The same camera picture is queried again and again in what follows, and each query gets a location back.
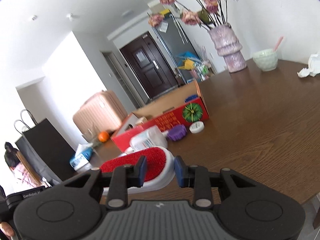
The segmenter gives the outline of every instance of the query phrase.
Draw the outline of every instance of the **front door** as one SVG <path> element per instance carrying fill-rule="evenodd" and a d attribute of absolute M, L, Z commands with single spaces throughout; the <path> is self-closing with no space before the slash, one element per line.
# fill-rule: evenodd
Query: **front door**
<path fill-rule="evenodd" d="M 145 33 L 120 49 L 150 98 L 177 85 L 173 71 L 150 33 Z"/>

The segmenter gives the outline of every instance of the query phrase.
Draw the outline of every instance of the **purple bottle cap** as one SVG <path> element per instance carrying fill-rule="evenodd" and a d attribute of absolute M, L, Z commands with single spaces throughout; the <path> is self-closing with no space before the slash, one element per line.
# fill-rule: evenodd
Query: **purple bottle cap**
<path fill-rule="evenodd" d="M 168 138 L 172 141 L 179 141 L 187 135 L 187 129 L 183 124 L 176 125 L 169 130 Z"/>

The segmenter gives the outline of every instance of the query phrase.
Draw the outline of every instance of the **pink ceramic vase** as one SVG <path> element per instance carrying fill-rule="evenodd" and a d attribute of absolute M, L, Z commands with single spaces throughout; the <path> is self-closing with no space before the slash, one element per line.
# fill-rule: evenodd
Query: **pink ceramic vase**
<path fill-rule="evenodd" d="M 209 31 L 219 56 L 224 58 L 230 73 L 243 70 L 247 63 L 241 53 L 242 45 L 230 24 L 219 25 Z"/>

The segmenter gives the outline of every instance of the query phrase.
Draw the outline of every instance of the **gray refrigerator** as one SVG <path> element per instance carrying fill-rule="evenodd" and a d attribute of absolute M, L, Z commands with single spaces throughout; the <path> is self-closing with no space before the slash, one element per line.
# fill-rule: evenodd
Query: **gray refrigerator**
<path fill-rule="evenodd" d="M 187 35 L 181 28 L 180 23 L 174 20 L 172 13 L 166 14 L 164 21 L 168 23 L 166 32 L 160 31 L 161 26 L 153 28 L 153 30 L 172 57 L 176 67 L 179 66 L 178 64 L 181 61 L 181 58 L 179 58 L 178 55 L 182 53 L 191 52 L 199 57 Z M 188 80 L 193 79 L 193 76 L 187 70 L 179 70 L 179 73 L 185 83 L 187 83 Z"/>

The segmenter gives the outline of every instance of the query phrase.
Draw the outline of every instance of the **chair leg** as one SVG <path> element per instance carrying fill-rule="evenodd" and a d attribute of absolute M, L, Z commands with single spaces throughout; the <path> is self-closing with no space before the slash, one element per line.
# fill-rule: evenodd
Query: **chair leg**
<path fill-rule="evenodd" d="M 318 210 L 318 213 L 316 215 L 315 221 L 313 221 L 313 228 L 317 229 L 320 226 L 320 208 Z"/>

